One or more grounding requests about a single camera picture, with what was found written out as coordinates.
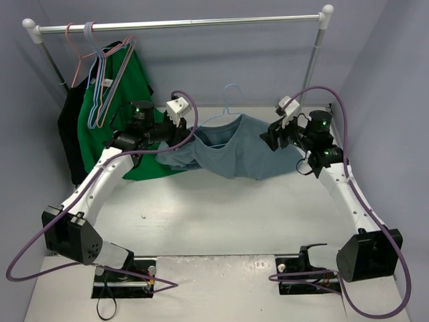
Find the blue-grey t-shirt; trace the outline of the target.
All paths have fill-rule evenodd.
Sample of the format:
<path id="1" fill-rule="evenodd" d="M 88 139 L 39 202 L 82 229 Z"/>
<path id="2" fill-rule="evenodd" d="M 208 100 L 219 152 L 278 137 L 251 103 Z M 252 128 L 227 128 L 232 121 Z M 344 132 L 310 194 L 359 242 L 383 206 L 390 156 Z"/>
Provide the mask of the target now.
<path id="1" fill-rule="evenodd" d="M 218 127 L 199 127 L 181 148 L 156 161 L 173 170 L 204 168 L 225 178 L 265 180 L 296 171 L 302 155 L 294 146 L 272 151 L 259 137 L 269 123 L 248 115 Z"/>

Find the light blue wire hanger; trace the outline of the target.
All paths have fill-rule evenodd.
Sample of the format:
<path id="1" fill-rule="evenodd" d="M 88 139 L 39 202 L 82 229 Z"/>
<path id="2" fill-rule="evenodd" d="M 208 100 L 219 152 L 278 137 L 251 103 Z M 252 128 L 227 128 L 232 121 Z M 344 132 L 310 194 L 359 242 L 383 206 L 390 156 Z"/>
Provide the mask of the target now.
<path id="1" fill-rule="evenodd" d="M 202 128 L 208 122 L 210 122 L 210 121 L 212 121 L 214 119 L 219 119 L 219 118 L 223 117 L 224 115 L 241 115 L 241 113 L 231 113 L 231 111 L 229 109 L 229 100 L 227 99 L 227 90 L 230 89 L 230 88 L 232 88 L 232 87 L 235 87 L 239 91 L 242 99 L 244 98 L 243 91 L 242 91 L 241 87 L 237 83 L 231 83 L 231 84 L 226 85 L 224 87 L 224 89 L 223 89 L 223 103 L 224 103 L 224 107 L 223 107 L 223 110 L 222 110 L 221 114 L 213 115 L 213 116 L 209 117 L 207 120 L 205 120 L 200 125 L 198 125 L 197 129 Z"/>

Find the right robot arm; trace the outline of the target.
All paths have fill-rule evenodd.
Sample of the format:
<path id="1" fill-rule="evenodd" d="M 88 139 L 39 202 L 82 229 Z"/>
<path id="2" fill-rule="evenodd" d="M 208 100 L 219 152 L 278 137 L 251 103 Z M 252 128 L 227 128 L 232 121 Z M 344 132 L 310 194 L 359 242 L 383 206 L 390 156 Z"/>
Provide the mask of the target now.
<path id="1" fill-rule="evenodd" d="M 391 244 L 398 246 L 403 238 L 398 229 L 385 235 L 384 222 L 369 213 L 356 197 L 356 186 L 351 187 L 351 166 L 344 160 L 343 150 L 330 133 L 332 115 L 327 111 L 311 111 L 306 126 L 298 124 L 298 117 L 283 116 L 270 124 L 260 138 L 273 151 L 295 146 L 301 149 L 313 174 L 329 192 L 342 219 L 354 231 L 345 245 L 335 250 L 328 246 L 325 252 L 306 253 L 296 260 L 298 272 L 312 276 L 321 267 L 320 259 L 335 255 L 331 266 L 347 282 L 391 276 L 395 272 L 398 255 Z"/>

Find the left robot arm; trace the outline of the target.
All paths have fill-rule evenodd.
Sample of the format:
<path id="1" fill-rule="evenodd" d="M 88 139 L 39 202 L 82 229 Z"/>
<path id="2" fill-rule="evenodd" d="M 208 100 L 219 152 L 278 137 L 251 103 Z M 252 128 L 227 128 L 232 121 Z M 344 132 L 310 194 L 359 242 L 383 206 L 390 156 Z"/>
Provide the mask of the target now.
<path id="1" fill-rule="evenodd" d="M 161 122 L 155 121 L 155 107 L 149 101 L 129 102 L 131 119 L 124 129 L 114 129 L 101 157 L 82 184 L 59 208 L 42 213 L 46 247 L 55 254 L 83 265 L 108 266 L 118 281 L 134 273 L 132 251 L 104 240 L 95 229 L 97 216 L 122 178 L 141 164 L 152 144 L 181 144 L 188 136 L 184 118 L 191 110 L 182 97 L 166 103 Z"/>

